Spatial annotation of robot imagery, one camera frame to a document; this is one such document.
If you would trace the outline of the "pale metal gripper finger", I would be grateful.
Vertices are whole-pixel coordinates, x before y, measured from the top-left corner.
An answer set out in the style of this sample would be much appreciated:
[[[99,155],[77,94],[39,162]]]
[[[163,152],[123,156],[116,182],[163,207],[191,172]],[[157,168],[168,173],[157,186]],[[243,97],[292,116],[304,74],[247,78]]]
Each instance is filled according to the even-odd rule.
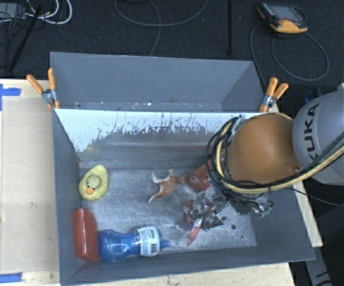
[[[197,194],[193,201],[193,213],[219,213],[220,195],[214,194],[207,196],[204,191]]]
[[[202,229],[216,228],[217,226],[224,225],[228,222],[228,217],[221,213],[210,212],[203,217]]]

